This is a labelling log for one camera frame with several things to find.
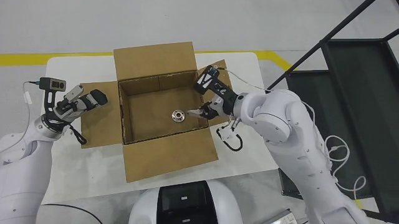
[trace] metal washer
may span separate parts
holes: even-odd
[[[172,119],[175,122],[182,122],[185,119],[185,113],[182,110],[175,110],[172,113]]]

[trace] open cardboard box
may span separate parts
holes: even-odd
[[[82,116],[82,148],[123,144],[127,182],[216,161],[209,126],[226,119],[171,118],[174,110],[197,109],[213,96],[193,89],[202,71],[192,43],[130,47],[113,55],[118,81],[82,84],[85,93],[99,89],[108,98]],[[217,65],[226,67],[224,61]],[[231,86],[226,71],[219,79]]]

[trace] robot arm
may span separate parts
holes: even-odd
[[[81,96],[83,88],[77,85],[55,104],[55,93],[65,91],[65,81],[41,78],[36,84],[45,90],[45,114],[31,122],[26,133],[9,134],[0,140],[1,224],[36,222],[50,182],[52,144],[84,112],[107,103],[99,90]]]
[[[310,224],[368,223],[364,212],[336,186],[323,139],[295,93],[274,90],[266,95],[237,95],[230,88],[220,86],[218,75],[215,67],[205,69],[195,89],[200,94],[210,89],[216,96],[199,110],[189,110],[188,115],[207,119],[230,115],[251,126],[263,137],[273,159],[299,189]]]

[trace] white cable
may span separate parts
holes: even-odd
[[[309,110],[310,110],[310,111],[312,112],[312,114],[313,114],[313,128],[314,128],[316,140],[318,140],[318,138],[317,138],[317,136],[318,136],[318,135],[317,135],[317,128],[316,128],[316,119],[315,119],[315,118],[316,118],[315,111],[314,111],[314,109],[313,109],[309,104],[307,104],[306,102],[304,102],[304,101],[301,101],[301,102],[302,102],[306,107],[308,107]],[[336,138],[336,139],[339,139],[339,140],[343,143],[343,145],[333,146],[333,147],[331,148],[331,150],[328,150],[328,148],[327,148],[327,141],[328,141],[330,138],[332,138],[332,137],[334,137],[334,138]],[[347,154],[346,154],[346,156],[345,156],[344,158],[341,158],[341,159],[334,159],[334,158],[331,158],[330,153],[333,152],[333,151],[336,151],[336,150],[339,149],[339,148],[346,148],[346,149],[347,149]],[[363,175],[362,175],[362,176],[359,176],[359,177],[356,179],[356,181],[355,181],[355,183],[354,183],[354,185],[353,185],[353,189],[347,189],[347,188],[344,188],[343,186],[341,186],[341,185],[339,184],[338,179],[337,179],[337,177],[335,176],[335,174],[338,172],[338,170],[340,170],[340,169],[348,162],[348,160],[349,160],[350,149],[349,149],[348,144],[347,144],[342,138],[340,138],[340,137],[338,137],[338,136],[336,136],[336,135],[330,135],[330,136],[328,136],[328,137],[325,139],[325,141],[324,141],[324,153],[325,153],[327,159],[329,159],[330,161],[332,161],[332,162],[342,162],[342,163],[332,172],[332,176],[335,178],[335,180],[336,180],[335,183],[337,184],[337,186],[338,186],[339,188],[341,188],[342,190],[348,191],[348,192],[353,192],[353,198],[354,198],[355,200],[357,200],[356,192],[359,191],[359,190],[361,190],[362,188],[364,188],[364,186],[366,186],[366,182],[367,182],[366,178],[365,178]],[[363,179],[363,184],[362,184],[360,187],[357,188],[356,186],[357,186],[357,184],[358,184],[358,182],[359,182],[360,179]]]
[[[19,142],[25,137],[25,134],[26,134],[27,129],[28,129],[28,127],[29,127],[29,122],[30,122],[30,119],[31,119],[31,110],[30,110],[30,108],[29,108],[29,104],[28,104],[27,99],[26,99],[26,91],[25,91],[25,84],[26,84],[26,83],[30,83],[30,82],[29,82],[29,81],[25,81],[25,82],[23,83],[23,85],[22,85],[22,92],[23,92],[25,104],[26,104],[26,106],[27,106],[27,124],[26,124],[25,131],[24,131],[24,133],[22,134],[21,138],[18,140],[18,142],[16,142],[16,143],[12,144],[11,146],[5,148],[4,150],[0,150],[1,152],[6,151],[6,150],[8,150],[8,149],[11,149],[13,146],[19,144]]]
[[[235,73],[232,72],[232,71],[227,70],[226,68],[218,67],[218,66],[216,66],[216,68],[219,69],[219,70],[225,70],[226,72],[232,74],[233,76],[235,76],[235,77],[238,78],[239,80],[243,81],[243,82],[244,82],[245,84],[247,84],[247,85],[250,85],[250,86],[255,87],[255,88],[257,88],[257,89],[260,89],[260,90],[265,90],[265,91],[271,92],[271,90],[267,90],[267,89],[265,89],[265,88],[263,88],[263,87],[259,87],[259,86],[256,86],[256,85],[253,85],[253,84],[248,83],[248,82],[245,81],[244,79],[240,78],[237,74],[235,74]]]
[[[339,146],[334,146],[334,147],[332,147],[331,150],[328,152],[328,156],[329,156],[329,159],[330,159],[331,161],[333,161],[333,162],[342,162],[342,163],[338,166],[338,168],[336,168],[336,169],[332,172],[332,176],[337,180],[337,177],[335,176],[335,174],[338,172],[338,170],[340,170],[340,169],[348,162],[349,156],[350,156],[350,149],[349,149],[349,147],[348,147],[348,144],[347,144],[342,138],[340,138],[340,137],[338,137],[338,136],[336,136],[336,135],[330,135],[330,136],[328,136],[328,137],[325,139],[325,141],[324,141],[324,145],[325,145],[325,146],[327,146],[327,141],[328,141],[330,138],[332,138],[332,137],[334,137],[334,138],[340,140],[340,141],[343,143],[343,145],[339,145]],[[339,148],[346,148],[346,149],[347,149],[347,154],[346,154],[346,156],[345,156],[344,158],[341,158],[341,159],[333,159],[333,158],[331,158],[331,157],[330,157],[330,153],[333,152],[333,151],[336,151],[336,150],[339,149]],[[357,186],[357,183],[359,182],[360,179],[363,179],[363,184],[362,184],[360,187],[357,188],[356,186]],[[340,187],[342,190],[345,190],[345,191],[348,191],[348,192],[353,192],[353,198],[354,198],[355,200],[357,200],[356,191],[359,191],[359,190],[361,190],[362,188],[364,188],[364,186],[366,186],[366,182],[367,182],[366,178],[362,175],[362,176],[359,176],[359,177],[356,179],[356,181],[355,181],[355,183],[354,183],[354,185],[353,185],[353,189],[344,188],[343,186],[341,186],[341,185],[339,184],[338,180],[336,181],[336,184],[337,184],[337,186]]]

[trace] black metal rack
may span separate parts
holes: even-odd
[[[285,78],[313,106],[323,138],[338,135],[351,149],[347,169],[337,173],[340,183],[352,188],[365,175],[367,186],[357,195],[373,196],[379,209],[367,216],[399,223],[399,65],[388,43],[399,29],[380,39],[332,39],[374,1],[361,3],[267,89]],[[327,71],[294,72],[319,49]],[[282,171],[280,176],[283,195],[300,198],[291,180]]]

